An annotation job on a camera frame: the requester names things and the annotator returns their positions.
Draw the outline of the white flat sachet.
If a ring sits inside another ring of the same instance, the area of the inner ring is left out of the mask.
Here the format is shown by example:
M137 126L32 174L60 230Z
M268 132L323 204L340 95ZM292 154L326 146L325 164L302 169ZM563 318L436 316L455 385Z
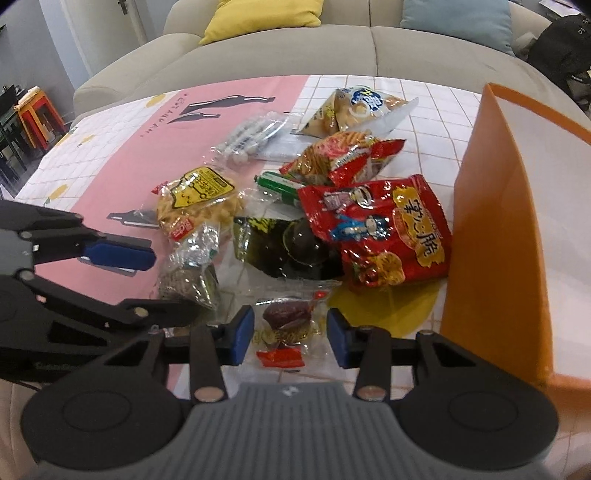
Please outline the white flat sachet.
M296 159L317 139L290 132L277 133L254 154L254 159L264 162L287 163Z

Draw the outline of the red orange snack bag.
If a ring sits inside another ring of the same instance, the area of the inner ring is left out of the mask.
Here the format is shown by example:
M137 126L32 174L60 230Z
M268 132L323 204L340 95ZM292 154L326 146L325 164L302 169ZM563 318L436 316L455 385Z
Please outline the red orange snack bag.
M304 185L349 186L370 181L404 148L405 139L382 139L371 131L343 131L312 143L280 174Z

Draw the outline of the clear bag white candies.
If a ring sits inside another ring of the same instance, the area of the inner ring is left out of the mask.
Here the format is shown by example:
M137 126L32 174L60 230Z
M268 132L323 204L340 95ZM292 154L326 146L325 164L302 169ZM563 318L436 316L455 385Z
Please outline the clear bag white candies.
M245 165L256 160L277 135L290 132L293 126L294 117L287 113L270 111L249 117L212 148L213 159L224 165Z

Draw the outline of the yellow cushion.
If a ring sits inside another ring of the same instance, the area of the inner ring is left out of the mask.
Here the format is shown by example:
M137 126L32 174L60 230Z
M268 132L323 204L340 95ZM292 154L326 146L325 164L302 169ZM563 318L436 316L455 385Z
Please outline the yellow cushion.
M323 8L322 0L220 1L199 44L273 29L319 27Z

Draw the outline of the dark green egg packet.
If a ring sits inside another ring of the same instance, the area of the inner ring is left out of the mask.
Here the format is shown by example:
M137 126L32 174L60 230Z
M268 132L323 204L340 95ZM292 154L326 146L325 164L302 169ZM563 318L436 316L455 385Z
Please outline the dark green egg packet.
M235 217L235 258L273 278L331 281L344 275L337 248L315 236L308 220Z

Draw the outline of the orange red stool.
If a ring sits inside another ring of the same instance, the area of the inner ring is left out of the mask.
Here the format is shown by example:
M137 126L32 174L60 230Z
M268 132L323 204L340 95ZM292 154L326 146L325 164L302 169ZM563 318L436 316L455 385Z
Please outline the orange red stool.
M14 107L25 134L34 148L47 152L50 143L67 133L65 123L45 92L29 89Z

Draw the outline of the clear packet brown nut snack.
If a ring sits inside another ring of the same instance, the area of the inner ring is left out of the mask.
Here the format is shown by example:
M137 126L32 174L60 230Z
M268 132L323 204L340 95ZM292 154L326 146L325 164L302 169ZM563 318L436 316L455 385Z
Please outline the clear packet brown nut snack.
M160 270L158 297L162 300L190 301L216 310L219 292L213 260L220 242L221 232L216 222L204 222L176 242Z

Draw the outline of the orange cardboard box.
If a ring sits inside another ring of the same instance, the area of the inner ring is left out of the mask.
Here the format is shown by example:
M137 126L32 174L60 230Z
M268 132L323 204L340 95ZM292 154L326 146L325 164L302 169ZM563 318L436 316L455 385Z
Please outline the orange cardboard box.
M590 427L590 132L490 84L454 187L442 332Z

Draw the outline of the black backpack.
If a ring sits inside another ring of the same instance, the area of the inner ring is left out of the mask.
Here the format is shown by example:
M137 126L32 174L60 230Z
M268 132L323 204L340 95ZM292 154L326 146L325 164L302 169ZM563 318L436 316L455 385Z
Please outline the black backpack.
M590 111L590 20L582 14L552 22L531 47L527 62Z

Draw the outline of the large red chips bag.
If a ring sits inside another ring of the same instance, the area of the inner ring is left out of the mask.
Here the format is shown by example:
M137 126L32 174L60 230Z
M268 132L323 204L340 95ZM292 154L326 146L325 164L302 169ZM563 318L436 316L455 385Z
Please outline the large red chips bag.
M349 283L394 287L445 278L452 233L420 175L298 191L312 233L341 254Z

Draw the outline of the beige sofa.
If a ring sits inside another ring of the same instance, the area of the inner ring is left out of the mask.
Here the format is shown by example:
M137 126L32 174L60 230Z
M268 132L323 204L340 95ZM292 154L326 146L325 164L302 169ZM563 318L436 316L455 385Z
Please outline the beige sofa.
M217 4L177 1L161 36L111 63L73 95L76 115L171 90L242 78L330 74L517 90L583 126L587 115L525 61L467 40L401 27L400 1L326 1L321 26L199 45Z

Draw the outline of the clear packet with red date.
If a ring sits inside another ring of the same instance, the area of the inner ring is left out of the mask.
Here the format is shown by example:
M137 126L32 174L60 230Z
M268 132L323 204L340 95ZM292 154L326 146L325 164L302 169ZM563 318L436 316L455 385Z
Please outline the clear packet with red date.
M301 371L328 355L329 289L252 289L254 330L249 350L263 369Z

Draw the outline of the green white stick packet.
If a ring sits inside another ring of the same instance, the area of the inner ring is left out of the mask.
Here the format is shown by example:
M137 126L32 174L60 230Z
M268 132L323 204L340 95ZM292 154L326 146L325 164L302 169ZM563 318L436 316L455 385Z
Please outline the green white stick packet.
M300 182L290 180L278 172L263 171L254 177L256 185L264 190L269 190L280 196L283 204L293 207L300 207L300 196L298 191L304 187Z

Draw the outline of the light blue cushion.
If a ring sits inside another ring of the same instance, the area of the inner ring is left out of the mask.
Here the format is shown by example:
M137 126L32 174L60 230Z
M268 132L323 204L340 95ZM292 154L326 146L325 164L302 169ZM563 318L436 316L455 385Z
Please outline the light blue cushion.
M415 0L403 2L400 26L466 40L514 55L507 0Z

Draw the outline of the beige blue snack bag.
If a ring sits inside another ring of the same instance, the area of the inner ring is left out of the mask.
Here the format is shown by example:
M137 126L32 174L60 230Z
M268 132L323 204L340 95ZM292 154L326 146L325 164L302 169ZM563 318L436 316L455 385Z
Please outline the beige blue snack bag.
M298 134L318 139L339 132L365 132L383 138L396 129L415 107L419 99L405 100L368 86L338 88Z

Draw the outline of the yellow waffle cracker packet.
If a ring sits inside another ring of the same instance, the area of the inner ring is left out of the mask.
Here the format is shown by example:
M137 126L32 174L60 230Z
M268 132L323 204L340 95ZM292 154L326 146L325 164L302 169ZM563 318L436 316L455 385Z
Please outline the yellow waffle cracker packet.
M245 204L245 191L221 167L199 166L152 190L157 196L156 220L165 236L180 242L198 227L228 232Z

